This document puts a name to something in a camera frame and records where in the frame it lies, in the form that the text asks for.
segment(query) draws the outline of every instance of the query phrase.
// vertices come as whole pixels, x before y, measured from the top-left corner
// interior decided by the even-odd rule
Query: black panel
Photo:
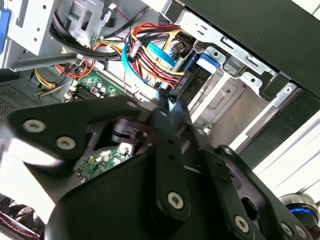
[[[291,0],[180,0],[320,97],[320,21]]]
[[[239,154],[245,163],[255,168],[271,152],[320,110],[320,99],[302,91],[279,112],[251,143]]]

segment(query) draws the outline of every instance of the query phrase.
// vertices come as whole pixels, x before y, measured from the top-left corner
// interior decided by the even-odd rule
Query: blue tab
[[[2,54],[4,50],[9,18],[10,18],[10,11],[0,7],[0,54]]]
[[[205,53],[201,54],[201,56],[199,57],[196,63],[211,74],[215,74],[217,71],[217,68],[220,65],[217,61],[215,61]]]
[[[146,48],[148,51],[154,53],[159,58],[161,58],[163,61],[165,61],[167,64],[169,64],[171,67],[175,66],[175,61],[170,55],[168,55],[166,52],[164,52],[162,49],[154,45],[153,43],[149,43],[148,47]]]

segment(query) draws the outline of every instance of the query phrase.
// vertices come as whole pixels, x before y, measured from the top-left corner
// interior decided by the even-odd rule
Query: connector
[[[129,59],[130,59],[130,60],[134,60],[134,59],[135,59],[135,57],[136,57],[136,55],[137,55],[137,52],[139,51],[139,49],[141,48],[141,46],[142,46],[142,43],[141,43],[139,40],[135,41],[135,44],[134,44],[134,46],[133,46],[133,48],[132,48],[132,51],[131,51],[131,53],[129,54]]]

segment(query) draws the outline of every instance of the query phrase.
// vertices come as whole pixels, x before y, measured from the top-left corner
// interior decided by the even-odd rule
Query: metal screw
[[[302,230],[301,227],[299,227],[298,225],[295,226],[296,231],[298,232],[298,234],[303,237],[304,239],[307,238],[307,234],[305,233],[305,231]]]
[[[134,102],[132,102],[132,101],[127,101],[126,102],[130,107],[133,107],[133,108],[137,108],[138,106],[134,103]]]
[[[236,225],[242,232],[244,232],[245,234],[249,232],[249,225],[248,225],[248,223],[246,222],[246,220],[244,220],[243,217],[241,217],[241,216],[235,216],[235,217],[234,217],[234,222],[235,222],[235,225]]]
[[[291,231],[291,229],[285,224],[285,223],[281,223],[281,226],[283,228],[283,230],[289,235],[289,236],[293,236],[293,232]]]
[[[224,150],[227,154],[232,155],[232,151],[229,148],[225,147]]]
[[[285,88],[285,92],[286,93],[290,93],[292,91],[292,86],[287,86],[286,88]]]
[[[25,121],[23,123],[23,127],[29,133],[40,133],[46,129],[46,125],[43,121],[39,121],[39,120],[35,120],[35,119]]]
[[[205,134],[205,132],[204,132],[202,129],[200,129],[200,128],[197,129],[197,132],[200,133],[201,135],[204,135],[204,134]]]
[[[162,116],[168,116],[168,114],[166,114],[164,111],[159,111],[159,113],[162,115]]]
[[[184,200],[182,197],[176,192],[170,192],[168,194],[168,202],[175,209],[182,209],[184,207]]]
[[[71,150],[75,148],[76,142],[71,137],[62,136],[56,140],[56,145],[63,150]]]

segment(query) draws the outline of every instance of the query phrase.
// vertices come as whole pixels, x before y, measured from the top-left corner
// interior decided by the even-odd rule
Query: white surface
[[[264,159],[253,172],[277,196],[307,193],[320,201],[320,111]]]
[[[312,14],[320,4],[320,0],[292,0],[292,1],[310,14]]]

